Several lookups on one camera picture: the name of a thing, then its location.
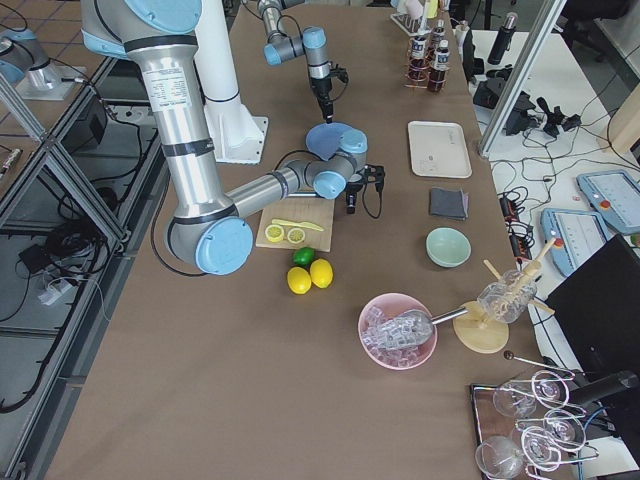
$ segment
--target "gray cloth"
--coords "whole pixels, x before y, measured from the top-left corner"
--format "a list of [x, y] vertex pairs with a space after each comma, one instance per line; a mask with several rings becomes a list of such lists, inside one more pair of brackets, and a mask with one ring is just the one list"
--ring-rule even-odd
[[433, 187], [429, 202], [429, 213], [454, 220], [466, 220], [469, 207], [469, 194], [462, 190], [446, 190]]

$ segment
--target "pink bowl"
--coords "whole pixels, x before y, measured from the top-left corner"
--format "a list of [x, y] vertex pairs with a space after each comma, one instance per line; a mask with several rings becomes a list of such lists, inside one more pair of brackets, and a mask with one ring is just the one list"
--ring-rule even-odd
[[422, 310], [429, 317], [431, 317], [431, 313], [422, 303], [416, 300], [409, 295], [404, 295], [402, 293], [385, 293], [377, 296], [369, 303], [365, 305], [360, 312], [360, 318], [358, 319], [358, 336], [360, 338], [360, 343], [362, 343], [362, 347], [364, 351], [367, 352], [367, 355], [376, 362], [378, 365], [382, 365], [385, 368], [389, 368], [391, 370], [409, 370], [411, 368], [415, 368], [418, 365], [422, 365], [426, 362], [429, 357], [433, 354], [433, 351], [436, 348], [436, 343], [438, 341], [438, 330], [436, 326], [433, 326], [433, 335], [429, 340], [418, 347], [418, 358], [409, 366], [399, 367], [396, 365], [390, 365], [385, 363], [378, 358], [376, 358], [370, 351], [369, 348], [362, 342], [362, 333], [369, 328], [369, 322], [365, 320], [367, 317], [367, 313], [371, 310], [372, 307], [377, 307], [384, 313], [385, 317], [388, 319], [394, 318], [401, 313], [406, 312], [407, 310], [416, 309]]

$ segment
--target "wooden stand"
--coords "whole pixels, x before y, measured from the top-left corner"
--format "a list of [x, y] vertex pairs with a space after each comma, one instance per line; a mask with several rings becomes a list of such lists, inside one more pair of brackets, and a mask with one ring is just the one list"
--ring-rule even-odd
[[[513, 286], [511, 294], [507, 295], [517, 295], [519, 290], [535, 280], [540, 270], [542, 270], [540, 260], [547, 254], [554, 242], [554, 238], [550, 239], [540, 254], [527, 264], [522, 270], [522, 277]], [[485, 260], [484, 264], [498, 281], [502, 279], [502, 275], [489, 260]], [[536, 307], [544, 307], [547, 311], [550, 310], [549, 307], [540, 302], [531, 301], [530, 303], [535, 304]], [[453, 330], [456, 332], [458, 339], [474, 352], [496, 353], [502, 350], [509, 341], [509, 326], [494, 319], [475, 300], [467, 302], [463, 306], [466, 307], [468, 313], [453, 320]]]

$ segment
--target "lemon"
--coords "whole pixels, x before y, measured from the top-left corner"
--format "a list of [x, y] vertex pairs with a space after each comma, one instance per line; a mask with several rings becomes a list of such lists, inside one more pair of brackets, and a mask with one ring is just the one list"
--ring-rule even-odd
[[293, 243], [294, 245], [304, 242], [306, 236], [307, 235], [304, 233], [304, 230], [298, 227], [293, 227], [287, 232], [287, 240], [289, 240], [289, 243]]
[[333, 268], [324, 258], [315, 260], [309, 269], [311, 281], [316, 287], [327, 288], [333, 282]]
[[287, 283], [293, 293], [303, 295], [311, 288], [311, 276], [304, 268], [293, 267], [287, 273]]
[[267, 225], [267, 228], [265, 228], [264, 230], [264, 235], [270, 242], [281, 242], [282, 240], [284, 240], [284, 228], [282, 228], [280, 225], [272, 223], [271, 225]]

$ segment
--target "blue plate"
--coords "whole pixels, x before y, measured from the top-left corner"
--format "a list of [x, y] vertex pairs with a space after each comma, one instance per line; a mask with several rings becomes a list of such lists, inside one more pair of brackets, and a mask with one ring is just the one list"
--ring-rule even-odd
[[321, 123], [307, 133], [307, 148], [323, 160], [329, 160], [338, 150], [340, 137], [350, 130], [350, 125], [344, 123]]

